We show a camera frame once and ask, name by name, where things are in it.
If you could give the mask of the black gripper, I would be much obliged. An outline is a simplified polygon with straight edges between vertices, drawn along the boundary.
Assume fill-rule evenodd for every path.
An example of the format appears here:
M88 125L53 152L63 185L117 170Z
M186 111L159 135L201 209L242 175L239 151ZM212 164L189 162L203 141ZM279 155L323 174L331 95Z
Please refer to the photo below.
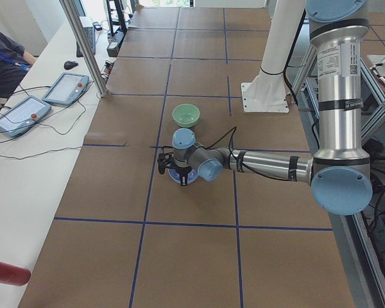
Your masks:
M188 185L188 174L192 172L192 167L179 167L175 166L175 172L178 174L180 178L180 185L187 186Z

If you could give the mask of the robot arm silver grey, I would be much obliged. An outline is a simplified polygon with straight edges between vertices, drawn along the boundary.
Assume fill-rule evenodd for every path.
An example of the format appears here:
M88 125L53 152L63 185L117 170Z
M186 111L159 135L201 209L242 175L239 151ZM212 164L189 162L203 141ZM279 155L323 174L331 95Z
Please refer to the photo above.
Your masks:
M320 139L311 157L292 154L307 141L299 113L286 98L286 67L304 21L318 69ZM160 173L181 185L215 180L223 170L304 182L327 212L349 216L372 198L370 159L361 146L361 41L368 32L366 1L278 1L258 75L241 85L243 133L222 148L200 144L181 128L172 151L158 158Z

